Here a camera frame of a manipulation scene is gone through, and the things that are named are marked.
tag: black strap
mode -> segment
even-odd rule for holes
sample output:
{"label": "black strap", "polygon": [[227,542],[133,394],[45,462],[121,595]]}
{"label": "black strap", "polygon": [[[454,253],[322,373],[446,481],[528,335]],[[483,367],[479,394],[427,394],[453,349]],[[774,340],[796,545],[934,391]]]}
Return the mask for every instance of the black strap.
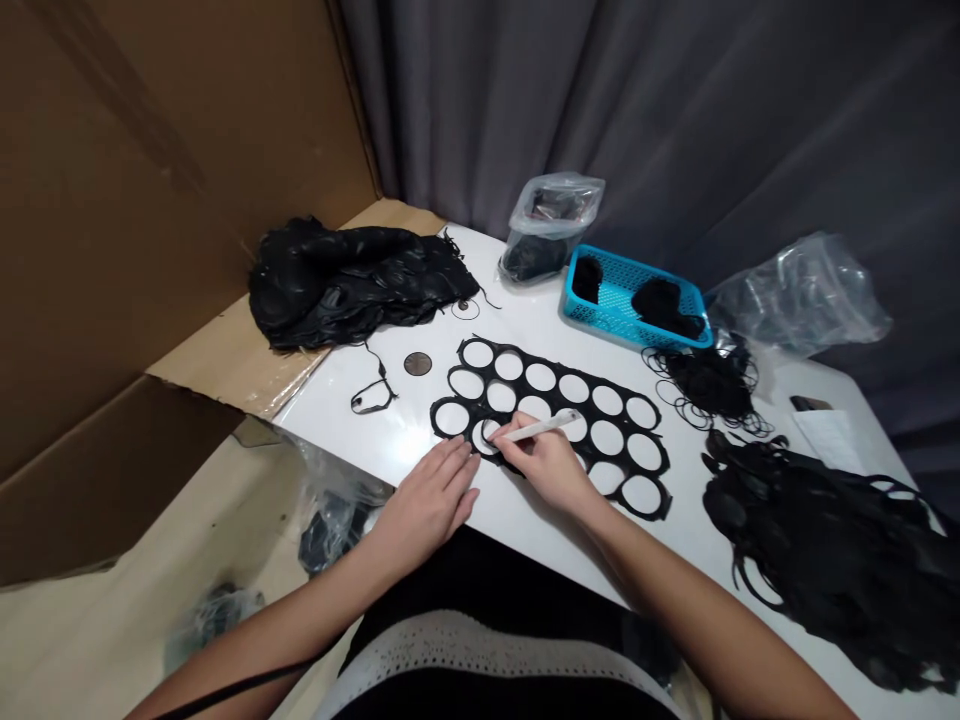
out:
{"label": "black strap", "polygon": [[330,651],[330,648],[340,642],[340,639],[343,637],[343,635],[344,633],[337,635],[327,644],[326,647],[323,648],[323,650],[314,655],[312,658],[301,660],[293,665],[285,665],[284,667],[277,668],[276,670],[268,670],[267,672],[248,677],[244,680],[238,680],[235,683],[227,685],[226,687],[222,687],[219,690],[214,690],[212,693],[208,693],[203,697],[197,698],[196,700],[191,700],[190,702],[185,703],[178,708],[169,710],[162,715],[157,715],[155,720],[186,720],[187,718],[191,718],[197,713],[201,713],[207,708],[211,708],[218,703],[222,703],[224,700],[229,700],[230,698],[234,697],[235,695],[239,695],[242,692],[253,690],[256,687],[266,685],[269,682],[279,680],[280,678],[287,675],[292,675],[293,673],[309,670],[314,663],[321,660],[323,656]]}

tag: right hand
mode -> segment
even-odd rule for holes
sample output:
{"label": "right hand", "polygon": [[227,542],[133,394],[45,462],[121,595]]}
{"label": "right hand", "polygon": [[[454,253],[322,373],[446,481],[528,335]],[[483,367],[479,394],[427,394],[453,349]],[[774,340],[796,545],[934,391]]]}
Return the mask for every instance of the right hand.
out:
{"label": "right hand", "polygon": [[507,462],[524,474],[540,496],[558,510],[577,515],[585,506],[602,500],[603,496],[590,482],[561,430],[548,430],[519,444],[503,437],[535,422],[536,418],[516,412],[509,424],[490,436],[490,442]]}

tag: black cable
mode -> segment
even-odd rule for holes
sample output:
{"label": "black cable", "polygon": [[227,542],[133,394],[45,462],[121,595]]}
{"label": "black cable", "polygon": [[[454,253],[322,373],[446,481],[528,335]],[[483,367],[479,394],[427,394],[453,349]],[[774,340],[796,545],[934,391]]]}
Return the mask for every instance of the black cable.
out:
{"label": "black cable", "polygon": [[[370,346],[367,345],[366,340],[364,340],[362,343],[350,345],[349,347],[360,347],[360,345],[363,345],[363,347],[367,349],[367,352],[373,355],[377,359],[377,363],[379,363],[378,372],[380,373],[380,379],[374,380],[365,388],[363,388],[362,390],[358,390],[353,394],[353,397],[350,398],[350,410],[353,411],[354,415],[369,415],[370,413],[386,410],[388,407],[390,407],[390,403],[392,403],[395,399],[397,399],[400,396],[393,391],[393,388],[390,387],[390,383],[387,381],[387,369],[383,365],[383,360],[381,360],[380,356],[370,349]],[[381,405],[374,405],[372,407],[360,408],[360,406],[363,404],[363,398],[361,398],[360,396],[370,388],[376,387],[380,383],[383,383],[384,387],[387,388],[387,393],[388,393],[387,401]]]}

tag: floor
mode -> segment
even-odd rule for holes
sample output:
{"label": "floor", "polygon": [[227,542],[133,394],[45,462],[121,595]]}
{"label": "floor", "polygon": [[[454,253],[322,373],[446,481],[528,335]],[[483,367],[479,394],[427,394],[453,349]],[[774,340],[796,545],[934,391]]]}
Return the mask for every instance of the floor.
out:
{"label": "floor", "polygon": [[[0,718],[123,717],[163,679],[171,638],[210,589],[229,580],[269,603],[306,582],[297,561],[302,473],[287,444],[227,438],[114,567],[0,592]],[[274,718],[312,716],[352,635]],[[689,671],[673,694],[692,720],[709,717]]]}

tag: cardboard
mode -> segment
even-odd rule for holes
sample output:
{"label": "cardboard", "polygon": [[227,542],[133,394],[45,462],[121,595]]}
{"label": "cardboard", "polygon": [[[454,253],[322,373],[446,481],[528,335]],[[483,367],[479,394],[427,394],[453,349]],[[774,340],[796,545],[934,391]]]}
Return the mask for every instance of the cardboard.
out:
{"label": "cardboard", "polygon": [[140,377],[0,485],[0,586],[118,557],[242,419]]}
{"label": "cardboard", "polygon": [[[243,296],[264,231],[308,213],[336,227],[378,193],[325,3],[22,0],[0,4],[0,28],[9,584],[136,542],[238,417],[144,368]],[[319,362],[224,316],[196,352],[250,364],[195,365],[184,385],[259,378],[259,352],[289,395]]]}
{"label": "cardboard", "polygon": [[265,230],[377,194],[323,3],[24,0],[0,27],[2,483],[240,298]]}
{"label": "cardboard", "polygon": [[[343,228],[380,225],[432,235],[444,221],[428,210],[379,200]],[[147,372],[264,420],[273,418],[329,353],[270,350],[244,296],[194,333]]]}

